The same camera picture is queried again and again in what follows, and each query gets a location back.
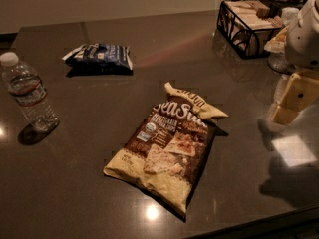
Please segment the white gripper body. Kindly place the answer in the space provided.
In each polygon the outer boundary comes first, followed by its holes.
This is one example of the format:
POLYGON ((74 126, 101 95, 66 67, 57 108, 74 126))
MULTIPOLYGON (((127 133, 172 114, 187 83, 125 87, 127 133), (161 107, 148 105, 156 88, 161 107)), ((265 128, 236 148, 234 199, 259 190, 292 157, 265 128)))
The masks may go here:
POLYGON ((287 61, 297 67, 319 69, 319 0, 307 0, 291 21, 285 54, 287 61))

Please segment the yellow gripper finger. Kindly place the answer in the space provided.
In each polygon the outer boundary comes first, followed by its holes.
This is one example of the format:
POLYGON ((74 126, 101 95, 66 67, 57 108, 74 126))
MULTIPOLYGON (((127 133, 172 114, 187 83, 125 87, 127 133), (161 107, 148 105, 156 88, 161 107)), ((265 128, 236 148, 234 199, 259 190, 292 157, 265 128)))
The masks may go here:
POLYGON ((278 82, 271 106, 270 120, 290 125, 298 115, 319 97, 319 72, 299 70, 278 82))

